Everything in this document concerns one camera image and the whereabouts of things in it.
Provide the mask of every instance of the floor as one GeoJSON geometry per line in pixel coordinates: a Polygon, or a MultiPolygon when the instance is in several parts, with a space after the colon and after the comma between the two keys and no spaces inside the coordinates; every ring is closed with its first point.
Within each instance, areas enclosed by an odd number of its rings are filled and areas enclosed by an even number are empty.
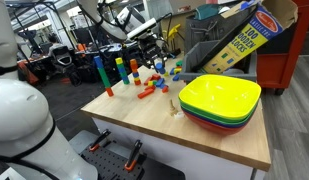
{"type": "MultiPolygon", "coordinates": [[[[262,92],[272,166],[265,180],[309,180],[309,33],[290,87],[282,96],[262,92]]],[[[104,92],[100,82],[73,87],[56,77],[39,90],[49,102],[57,126],[69,140],[81,130],[97,134],[91,118],[79,109],[104,92]]],[[[7,168],[0,163],[0,174],[7,168]]]]}

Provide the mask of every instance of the red bowl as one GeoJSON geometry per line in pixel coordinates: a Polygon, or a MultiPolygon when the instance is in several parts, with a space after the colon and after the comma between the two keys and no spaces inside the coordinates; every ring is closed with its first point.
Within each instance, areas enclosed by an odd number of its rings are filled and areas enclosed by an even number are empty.
{"type": "Polygon", "coordinates": [[[210,122],[207,122],[207,121],[204,121],[198,117],[195,117],[185,111],[183,111],[184,114],[191,120],[193,121],[194,123],[200,125],[201,127],[203,127],[204,129],[207,129],[209,131],[212,131],[214,133],[217,133],[217,134],[221,134],[221,135],[231,135],[231,134],[235,134],[237,132],[239,132],[240,130],[242,130],[246,124],[242,127],[239,127],[239,128],[226,128],[226,127],[222,127],[222,126],[218,126],[216,124],[213,124],[213,123],[210,123],[210,122]]]}

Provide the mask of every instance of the cardboard box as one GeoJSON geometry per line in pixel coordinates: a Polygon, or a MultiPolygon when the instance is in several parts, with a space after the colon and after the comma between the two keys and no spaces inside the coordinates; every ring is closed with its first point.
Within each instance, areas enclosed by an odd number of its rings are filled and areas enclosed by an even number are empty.
{"type": "MultiPolygon", "coordinates": [[[[235,9],[239,9],[241,4],[224,16],[237,13],[235,9]]],[[[292,0],[264,0],[258,3],[257,8],[250,22],[204,65],[201,72],[222,73],[297,21],[298,8],[292,0]]]]}

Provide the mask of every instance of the yellow bowl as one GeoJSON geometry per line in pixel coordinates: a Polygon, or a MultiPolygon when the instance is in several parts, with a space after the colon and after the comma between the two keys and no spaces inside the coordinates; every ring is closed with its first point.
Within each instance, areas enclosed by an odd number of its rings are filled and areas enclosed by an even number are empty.
{"type": "Polygon", "coordinates": [[[261,87],[248,80],[203,75],[179,94],[181,101],[216,116],[237,120],[246,117],[258,102],[261,87]]]}

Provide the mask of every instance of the stacked bowls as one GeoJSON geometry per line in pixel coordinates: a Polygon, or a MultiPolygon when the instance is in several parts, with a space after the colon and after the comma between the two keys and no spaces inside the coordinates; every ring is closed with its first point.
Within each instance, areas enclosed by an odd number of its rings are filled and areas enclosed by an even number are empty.
{"type": "Polygon", "coordinates": [[[257,107],[261,87],[248,80],[203,75],[179,94],[184,114],[203,128],[222,135],[240,131],[257,107]]]}

